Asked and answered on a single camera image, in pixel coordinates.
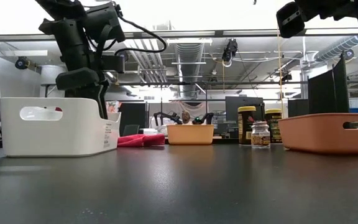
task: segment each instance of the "black table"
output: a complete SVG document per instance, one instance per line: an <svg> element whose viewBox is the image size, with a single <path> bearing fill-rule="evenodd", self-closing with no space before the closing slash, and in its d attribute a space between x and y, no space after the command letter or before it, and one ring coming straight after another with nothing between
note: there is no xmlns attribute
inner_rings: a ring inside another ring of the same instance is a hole
<svg viewBox="0 0 358 224"><path fill-rule="evenodd" d="M0 223L358 223L358 156L237 145L10 159Z"/></svg>

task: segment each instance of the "yellow plastic bin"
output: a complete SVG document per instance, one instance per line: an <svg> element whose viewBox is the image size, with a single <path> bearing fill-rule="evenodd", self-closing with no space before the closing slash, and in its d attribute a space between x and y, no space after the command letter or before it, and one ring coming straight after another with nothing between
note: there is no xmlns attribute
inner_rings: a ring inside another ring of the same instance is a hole
<svg viewBox="0 0 358 224"><path fill-rule="evenodd" d="M207 125L167 125L169 144L211 144L214 126Z"/></svg>

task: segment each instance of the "red cloth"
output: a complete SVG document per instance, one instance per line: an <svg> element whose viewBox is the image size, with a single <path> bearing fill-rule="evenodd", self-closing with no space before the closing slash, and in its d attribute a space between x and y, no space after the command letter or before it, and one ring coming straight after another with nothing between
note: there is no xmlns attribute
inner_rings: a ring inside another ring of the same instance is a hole
<svg viewBox="0 0 358 224"><path fill-rule="evenodd" d="M134 134L118 138L118 147L143 147L143 146L160 146L165 144L165 136L156 134L152 136L144 134Z"/></svg>

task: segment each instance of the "glass jar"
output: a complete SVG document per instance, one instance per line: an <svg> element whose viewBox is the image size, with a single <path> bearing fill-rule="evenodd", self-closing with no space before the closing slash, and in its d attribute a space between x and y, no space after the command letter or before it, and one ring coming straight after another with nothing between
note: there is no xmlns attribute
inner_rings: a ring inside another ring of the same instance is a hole
<svg viewBox="0 0 358 224"><path fill-rule="evenodd" d="M256 149L270 149L270 131L266 121L252 125L251 146Z"/></svg>

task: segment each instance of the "table surface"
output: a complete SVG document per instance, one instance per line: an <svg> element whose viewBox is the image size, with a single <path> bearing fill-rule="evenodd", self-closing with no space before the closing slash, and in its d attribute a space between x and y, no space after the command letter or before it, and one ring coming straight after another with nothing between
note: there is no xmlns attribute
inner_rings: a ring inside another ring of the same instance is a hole
<svg viewBox="0 0 358 224"><path fill-rule="evenodd" d="M0 223L358 223L358 156L237 145L6 158Z"/></svg>

